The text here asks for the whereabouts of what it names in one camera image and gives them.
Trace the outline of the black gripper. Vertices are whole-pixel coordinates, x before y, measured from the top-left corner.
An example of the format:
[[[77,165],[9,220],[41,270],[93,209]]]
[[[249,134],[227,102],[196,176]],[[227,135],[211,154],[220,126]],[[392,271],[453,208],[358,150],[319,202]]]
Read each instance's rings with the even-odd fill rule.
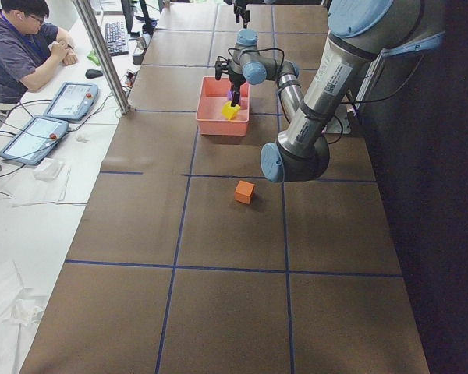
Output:
[[[223,74],[226,74],[231,82],[230,90],[232,91],[232,99],[230,106],[235,107],[240,101],[240,85],[245,83],[245,77],[241,72],[236,70],[235,62],[223,56],[218,56],[214,64],[214,77],[217,81],[222,78]]]

